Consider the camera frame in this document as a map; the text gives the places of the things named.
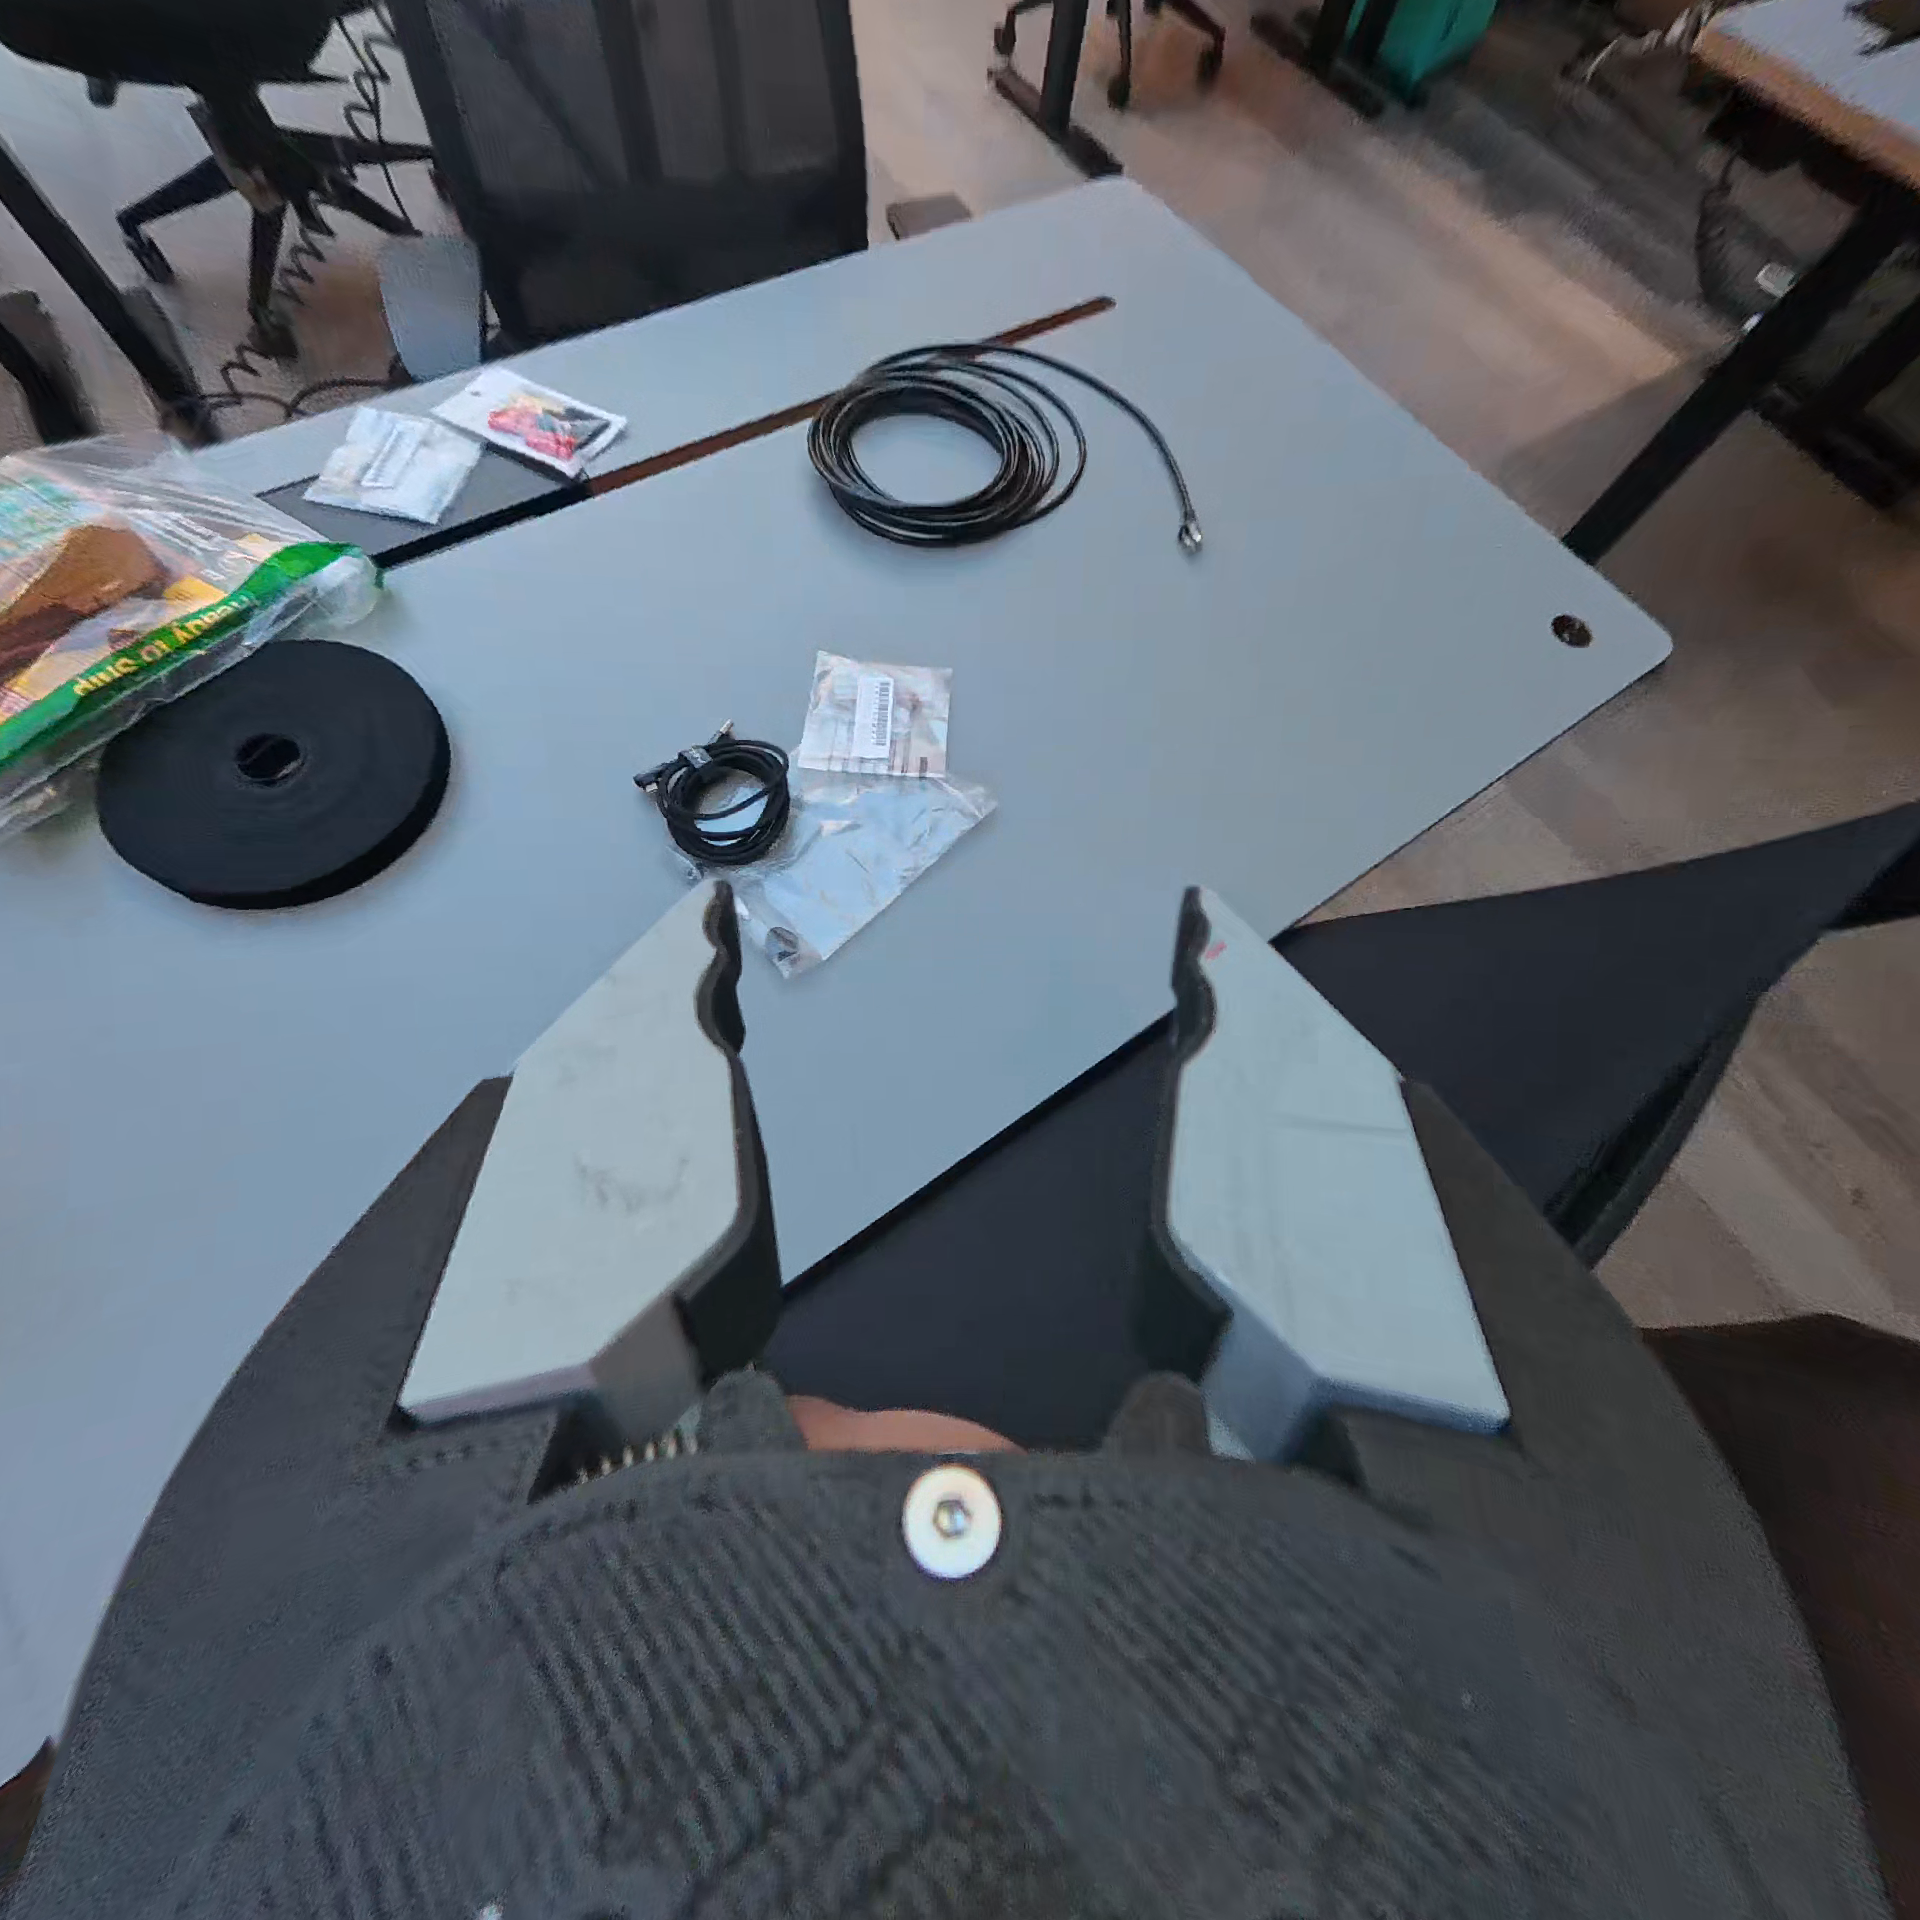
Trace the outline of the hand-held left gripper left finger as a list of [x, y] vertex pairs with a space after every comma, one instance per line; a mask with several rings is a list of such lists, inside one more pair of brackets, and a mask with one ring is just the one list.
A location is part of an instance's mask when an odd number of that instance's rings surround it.
[[781, 1305], [736, 902], [700, 881], [516, 1059], [397, 1406], [669, 1426]]

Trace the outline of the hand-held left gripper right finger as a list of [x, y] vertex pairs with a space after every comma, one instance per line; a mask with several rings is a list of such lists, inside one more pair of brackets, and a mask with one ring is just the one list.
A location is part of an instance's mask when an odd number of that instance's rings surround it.
[[1288, 1462], [1334, 1407], [1499, 1435], [1508, 1398], [1398, 1070], [1183, 891], [1136, 1329], [1214, 1440]]

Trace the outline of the crinkled clear plastic bag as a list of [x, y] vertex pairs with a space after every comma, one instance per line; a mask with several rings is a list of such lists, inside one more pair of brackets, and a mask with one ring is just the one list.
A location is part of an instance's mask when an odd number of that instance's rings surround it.
[[736, 929], [776, 974], [814, 970], [974, 827], [994, 793], [946, 777], [796, 770], [780, 843], [726, 879]]

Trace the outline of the grey desk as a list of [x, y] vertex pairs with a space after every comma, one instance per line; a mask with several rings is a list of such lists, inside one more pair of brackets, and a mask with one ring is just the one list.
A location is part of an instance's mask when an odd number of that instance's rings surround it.
[[[538, 355], [619, 462], [887, 351], [1093, 304], [1088, 472], [959, 551], [858, 529], [797, 425], [397, 566], [351, 638], [442, 709], [428, 833], [347, 896], [184, 902], [88, 803], [5, 843], [5, 1774], [56, 1737], [163, 1482], [259, 1333], [683, 877], [632, 771], [799, 738], [815, 651], [944, 665], [974, 827], [847, 949], [741, 978], [783, 1280], [1171, 1002], [1188, 883], [1276, 934], [1658, 670], [1664, 626], [1136, 182]], [[1584, 617], [1589, 649], [1552, 638]]]

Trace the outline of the black hook-and-loop tape roll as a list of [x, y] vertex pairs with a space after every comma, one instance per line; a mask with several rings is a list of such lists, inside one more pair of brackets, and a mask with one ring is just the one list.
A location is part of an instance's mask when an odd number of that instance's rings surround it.
[[383, 872], [448, 777], [442, 709], [395, 659], [274, 640], [120, 734], [96, 811], [111, 853], [168, 893], [274, 909]]

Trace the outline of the clear packet with barcode label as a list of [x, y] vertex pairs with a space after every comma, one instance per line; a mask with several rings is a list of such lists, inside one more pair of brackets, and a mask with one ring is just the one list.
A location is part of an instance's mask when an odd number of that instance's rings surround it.
[[843, 777], [946, 777], [952, 671], [818, 651], [792, 762]]

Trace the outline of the clear bag with green strip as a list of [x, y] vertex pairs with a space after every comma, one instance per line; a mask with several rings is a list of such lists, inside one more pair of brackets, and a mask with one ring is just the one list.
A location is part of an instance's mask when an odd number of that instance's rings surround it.
[[376, 563], [163, 434], [2, 462], [2, 833], [55, 818], [144, 715], [278, 638], [364, 619]]

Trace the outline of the small clear bag tiny parts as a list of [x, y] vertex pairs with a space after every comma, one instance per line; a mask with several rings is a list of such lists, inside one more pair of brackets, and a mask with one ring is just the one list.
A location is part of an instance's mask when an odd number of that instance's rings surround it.
[[483, 440], [431, 416], [362, 405], [302, 501], [331, 511], [438, 525], [466, 488]]

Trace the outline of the small bag with red item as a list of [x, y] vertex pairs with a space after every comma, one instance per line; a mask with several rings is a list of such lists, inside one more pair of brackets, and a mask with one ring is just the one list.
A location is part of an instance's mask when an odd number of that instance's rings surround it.
[[504, 365], [475, 370], [460, 390], [438, 399], [429, 416], [570, 481], [584, 477], [591, 458], [629, 426], [623, 416]]

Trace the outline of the grey chair back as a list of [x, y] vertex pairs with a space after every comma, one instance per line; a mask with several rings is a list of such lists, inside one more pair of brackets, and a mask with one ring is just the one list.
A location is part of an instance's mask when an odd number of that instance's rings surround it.
[[483, 262], [460, 233], [394, 235], [375, 264], [397, 376], [408, 384], [485, 361], [490, 304]]

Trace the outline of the teal storage bin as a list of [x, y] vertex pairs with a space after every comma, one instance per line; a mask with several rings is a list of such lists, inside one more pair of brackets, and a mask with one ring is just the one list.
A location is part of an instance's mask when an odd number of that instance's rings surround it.
[[1434, 79], [1482, 46], [1499, 2], [1357, 2], [1344, 58], [1400, 104], [1421, 104]]

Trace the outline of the white table with wooden edge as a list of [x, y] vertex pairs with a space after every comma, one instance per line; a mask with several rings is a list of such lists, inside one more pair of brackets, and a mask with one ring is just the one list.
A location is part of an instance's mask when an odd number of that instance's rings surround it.
[[1564, 544], [1590, 563], [1916, 241], [1916, 37], [1870, 25], [1866, 3], [1741, 3], [1703, 26], [1694, 64], [1836, 160], [1856, 213], [1580, 514]]

